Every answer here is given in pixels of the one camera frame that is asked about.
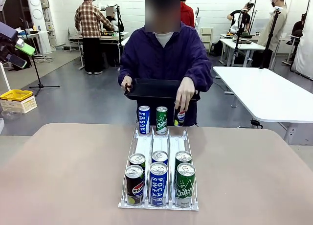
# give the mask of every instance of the white tower fan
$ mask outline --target white tower fan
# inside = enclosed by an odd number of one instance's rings
[[[33,21],[33,24],[37,27],[39,31],[40,36],[40,42],[42,44],[44,54],[50,54],[51,53],[51,46],[50,41],[48,37],[47,28],[45,26],[45,19],[43,14],[43,9],[41,7],[41,1],[40,0],[27,0],[29,11],[31,15],[31,20]]]

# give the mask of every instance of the can dispenser rack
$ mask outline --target can dispenser rack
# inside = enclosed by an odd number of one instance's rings
[[[150,165],[152,164],[152,153],[155,151],[165,151],[168,154],[168,176],[166,185],[165,206],[155,207],[151,205],[150,198]],[[180,208],[175,205],[175,189],[173,187],[174,173],[175,173],[175,156],[179,151],[187,151],[191,153],[187,129],[185,129],[182,135],[170,135],[170,128],[167,130],[167,135],[156,135],[154,128],[149,135],[141,135],[138,128],[135,127],[133,138],[131,141],[129,154],[125,169],[129,165],[129,157],[134,153],[141,153],[146,158],[146,183],[143,188],[143,199],[140,205],[130,205],[127,202],[127,185],[124,175],[122,186],[121,202],[118,204],[119,208],[132,208],[132,209],[166,209],[166,210],[187,210],[198,211],[198,192],[197,192],[197,178],[193,185],[193,195],[191,199],[190,207]]]

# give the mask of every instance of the hand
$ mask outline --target hand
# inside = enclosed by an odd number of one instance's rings
[[[184,77],[177,91],[175,109],[178,109],[180,106],[181,112],[184,110],[188,111],[189,102],[194,94],[194,82],[191,80],[191,78]]]
[[[130,89],[129,88],[127,88],[127,87],[130,87],[131,85],[132,85],[132,82],[133,82],[133,80],[132,80],[132,78],[130,77],[130,76],[125,76],[124,77],[124,80],[123,80],[123,82],[122,82],[122,89],[123,89],[123,91],[125,91],[126,89],[128,90],[128,91],[130,91]]]

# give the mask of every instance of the pepsi logo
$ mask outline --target pepsi logo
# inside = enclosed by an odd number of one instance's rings
[[[178,113],[177,118],[179,121],[183,121],[185,119],[185,111]]]
[[[136,187],[133,188],[133,194],[135,196],[140,196],[142,194],[143,182],[138,184]]]

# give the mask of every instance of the plaid shirt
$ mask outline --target plaid shirt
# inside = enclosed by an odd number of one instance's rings
[[[89,2],[83,2],[82,5],[76,10],[75,14],[75,27],[79,31],[82,25],[83,38],[100,38],[100,25],[99,21],[108,31],[114,31],[114,26],[107,20],[101,11]]]

